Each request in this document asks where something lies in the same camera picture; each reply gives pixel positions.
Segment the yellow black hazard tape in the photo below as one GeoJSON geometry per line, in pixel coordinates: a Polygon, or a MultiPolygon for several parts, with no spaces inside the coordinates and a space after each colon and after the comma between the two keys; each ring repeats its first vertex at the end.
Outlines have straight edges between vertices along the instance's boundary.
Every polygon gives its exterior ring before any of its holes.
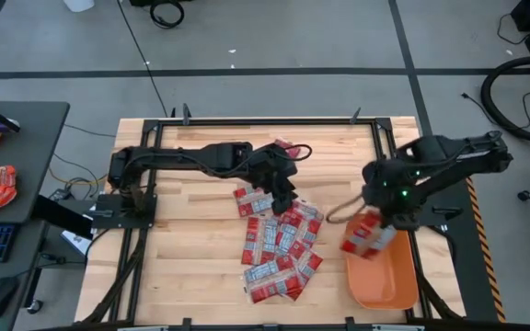
{"type": "Polygon", "coordinates": [[[496,307],[496,313],[498,320],[506,322],[504,316],[504,309],[502,308],[501,292],[498,289],[498,283],[496,282],[496,276],[494,275],[494,267],[492,266],[492,257],[490,248],[488,246],[488,240],[486,239],[486,231],[484,231],[484,222],[482,216],[479,213],[478,206],[478,195],[474,188],[474,182],[470,177],[466,179],[467,190],[469,191],[469,198],[471,199],[471,206],[474,212],[474,219],[476,220],[476,227],[478,228],[478,238],[481,244],[482,253],[484,254],[484,262],[486,264],[486,271],[488,272],[488,278],[490,281],[490,288],[492,289],[492,297],[494,298],[494,307],[496,307]]]}

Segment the wooden tabletop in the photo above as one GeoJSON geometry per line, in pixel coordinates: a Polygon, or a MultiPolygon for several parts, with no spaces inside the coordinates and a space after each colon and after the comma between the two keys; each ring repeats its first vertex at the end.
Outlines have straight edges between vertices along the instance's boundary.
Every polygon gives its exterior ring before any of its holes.
{"type": "MultiPolygon", "coordinates": [[[[419,137],[413,117],[391,120],[397,145],[419,137]]],[[[143,121],[121,120],[114,152],[140,143],[143,121]]],[[[361,191],[361,170],[375,159],[366,125],[168,127],[162,147],[250,142],[257,148],[280,136],[314,149],[290,178],[301,199],[327,212],[361,191]]],[[[184,317],[195,325],[335,324],[344,323],[346,316],[356,323],[405,320],[402,311],[364,309],[351,297],[338,249],[345,224],[322,225],[313,249],[324,261],[296,302],[274,297],[250,303],[241,279],[248,266],[240,264],[247,223],[238,216],[232,196],[246,183],[201,172],[159,171],[156,184],[156,223],[145,250],[137,325],[180,325],[184,317]]],[[[114,281],[122,235],[123,230],[109,231],[91,248],[75,320],[89,315],[114,281]]],[[[426,229],[416,235],[426,278],[454,311],[464,314],[446,240],[426,229]]],[[[125,289],[121,317],[129,283],[125,289]]]]}

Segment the gray floor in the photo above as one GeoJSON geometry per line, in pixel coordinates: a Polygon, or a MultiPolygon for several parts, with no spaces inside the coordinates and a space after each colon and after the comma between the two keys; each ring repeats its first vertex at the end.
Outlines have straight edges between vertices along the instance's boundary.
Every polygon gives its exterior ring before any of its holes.
{"type": "MultiPolygon", "coordinates": [[[[498,18],[518,0],[397,0],[416,68],[488,68],[525,56],[524,45],[496,37],[498,18]]],[[[152,69],[367,67],[403,68],[396,29],[385,0],[195,0],[184,3],[183,24],[156,28],[142,9],[124,4],[152,69]]],[[[521,38],[512,21],[502,33],[521,38]]],[[[143,70],[114,1],[97,0],[81,14],[61,0],[7,0],[0,14],[0,72],[143,70]]],[[[421,92],[435,133],[462,137],[493,130],[479,108],[484,77],[421,76],[421,92]]],[[[183,102],[194,116],[417,115],[405,75],[252,75],[159,77],[167,109],[183,102]]],[[[506,76],[493,89],[499,107],[523,122],[521,96],[530,76],[506,76]]],[[[71,103],[68,123],[114,133],[119,118],[162,116],[148,78],[0,80],[0,100],[62,100],[71,103]]],[[[508,134],[515,160],[501,175],[475,176],[480,207],[507,319],[530,323],[530,143],[508,134]]],[[[57,153],[106,172],[112,140],[65,129],[57,153]]],[[[87,176],[52,162],[61,177],[87,176]]],[[[42,189],[59,183],[48,177],[42,189]]],[[[22,314],[16,330],[67,325],[74,315],[82,274],[43,273],[38,295],[45,309],[22,314]],[[51,289],[63,294],[48,297],[51,289]]]]}

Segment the orange tray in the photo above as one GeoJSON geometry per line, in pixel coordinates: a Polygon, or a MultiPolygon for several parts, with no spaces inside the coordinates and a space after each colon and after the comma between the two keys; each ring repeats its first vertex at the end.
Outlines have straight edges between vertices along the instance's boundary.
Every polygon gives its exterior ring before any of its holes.
{"type": "MultiPolygon", "coordinates": [[[[351,233],[363,215],[347,224],[351,233]]],[[[419,299],[409,236],[398,231],[392,242],[373,259],[344,253],[349,288],[356,302],[369,309],[409,309],[419,299]]]]}

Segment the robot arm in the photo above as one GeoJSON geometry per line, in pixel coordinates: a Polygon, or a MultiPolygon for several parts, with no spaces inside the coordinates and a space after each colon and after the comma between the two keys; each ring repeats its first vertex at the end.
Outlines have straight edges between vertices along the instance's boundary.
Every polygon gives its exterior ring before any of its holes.
{"type": "Polygon", "coordinates": [[[295,187],[288,179],[297,173],[294,160],[274,143],[255,151],[250,143],[214,143],[201,149],[122,149],[111,157],[108,181],[138,212],[144,211],[145,206],[140,190],[141,175],[151,169],[198,170],[211,177],[241,178],[253,188],[271,193],[271,206],[276,214],[287,211],[297,198],[295,187]]]}
{"type": "Polygon", "coordinates": [[[414,230],[414,212],[429,196],[473,174],[500,173],[513,157],[499,131],[480,137],[425,136],[396,150],[396,157],[363,168],[363,199],[377,207],[386,226],[414,230]]]}

